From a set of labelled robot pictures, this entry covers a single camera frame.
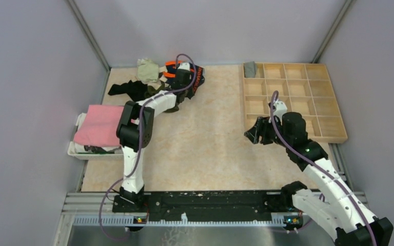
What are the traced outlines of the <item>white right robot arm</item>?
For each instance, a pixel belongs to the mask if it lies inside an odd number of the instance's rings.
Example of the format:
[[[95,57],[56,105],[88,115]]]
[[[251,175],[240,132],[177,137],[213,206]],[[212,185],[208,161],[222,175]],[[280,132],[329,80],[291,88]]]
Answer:
[[[320,198],[300,181],[282,187],[280,204],[284,210],[306,213],[335,245],[389,245],[393,233],[390,220],[379,218],[356,197],[321,145],[308,137],[300,113],[258,117],[244,136],[253,144],[284,147],[289,159],[318,186]]]

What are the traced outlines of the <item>navy orange underwear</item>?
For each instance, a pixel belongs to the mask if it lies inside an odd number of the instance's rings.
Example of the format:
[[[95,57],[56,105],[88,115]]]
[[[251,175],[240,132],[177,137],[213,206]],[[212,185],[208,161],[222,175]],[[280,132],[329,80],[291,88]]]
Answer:
[[[172,60],[172,61],[166,62],[165,67],[166,67],[166,71],[163,72],[163,76],[166,78],[166,83],[171,86],[174,82],[175,74],[177,71],[175,61]],[[194,69],[197,69],[196,79],[195,79],[193,86],[190,88],[190,91],[188,91],[186,94],[186,97],[188,99],[192,99],[194,97],[195,93],[197,92],[198,87],[201,86],[205,82],[204,68],[202,68],[198,65],[195,65],[194,67],[192,65],[190,65],[190,70],[191,70],[192,75],[194,74]]]

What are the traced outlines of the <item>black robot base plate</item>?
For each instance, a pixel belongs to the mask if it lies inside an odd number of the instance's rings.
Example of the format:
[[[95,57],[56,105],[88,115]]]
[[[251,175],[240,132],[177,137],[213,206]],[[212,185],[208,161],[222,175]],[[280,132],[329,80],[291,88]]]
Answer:
[[[301,225],[304,213],[288,205],[275,190],[164,191],[144,192],[140,206],[116,195],[112,211],[126,215],[147,215],[150,222],[276,222]]]

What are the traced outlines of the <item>grey underwear white waistband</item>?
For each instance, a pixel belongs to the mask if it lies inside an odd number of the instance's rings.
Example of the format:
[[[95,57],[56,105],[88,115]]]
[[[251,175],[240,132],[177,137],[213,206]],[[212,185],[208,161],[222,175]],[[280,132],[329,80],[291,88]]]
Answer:
[[[254,61],[249,61],[243,64],[244,77],[245,78],[255,78],[257,73],[257,65]]]

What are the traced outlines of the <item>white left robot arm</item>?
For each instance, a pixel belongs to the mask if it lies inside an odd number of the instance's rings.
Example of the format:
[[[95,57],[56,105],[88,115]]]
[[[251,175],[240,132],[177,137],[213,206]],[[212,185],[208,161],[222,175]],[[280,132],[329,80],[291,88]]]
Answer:
[[[168,90],[161,89],[153,96],[139,102],[128,101],[117,126],[116,135],[123,151],[124,174],[119,198],[132,212],[144,205],[142,159],[151,141],[154,119],[178,106],[186,97],[197,78],[197,69],[178,68]]]

